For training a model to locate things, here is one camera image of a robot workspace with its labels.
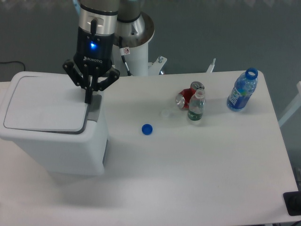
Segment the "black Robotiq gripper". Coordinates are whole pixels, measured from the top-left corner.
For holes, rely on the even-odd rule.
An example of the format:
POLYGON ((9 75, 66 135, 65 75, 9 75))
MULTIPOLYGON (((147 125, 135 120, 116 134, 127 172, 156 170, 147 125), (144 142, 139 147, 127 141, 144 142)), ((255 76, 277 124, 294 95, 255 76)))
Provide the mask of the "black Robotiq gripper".
POLYGON ((76 86, 85 90, 86 104, 92 102, 90 75, 93 75, 93 91, 104 91, 119 79, 120 71, 113 68, 111 62, 113 41, 114 34, 92 36, 91 33, 78 28, 74 61, 66 60, 63 69, 76 86), (98 78, 104 76, 106 78, 98 82, 98 78))

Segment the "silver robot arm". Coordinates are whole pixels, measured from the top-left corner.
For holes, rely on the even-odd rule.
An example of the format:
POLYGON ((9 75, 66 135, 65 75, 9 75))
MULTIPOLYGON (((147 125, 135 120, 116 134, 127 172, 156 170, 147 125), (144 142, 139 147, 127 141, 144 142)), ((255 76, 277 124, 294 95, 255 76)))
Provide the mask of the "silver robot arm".
POLYGON ((85 103, 120 76, 147 76, 153 20, 139 0, 81 0, 76 53, 63 69, 85 91, 85 103))

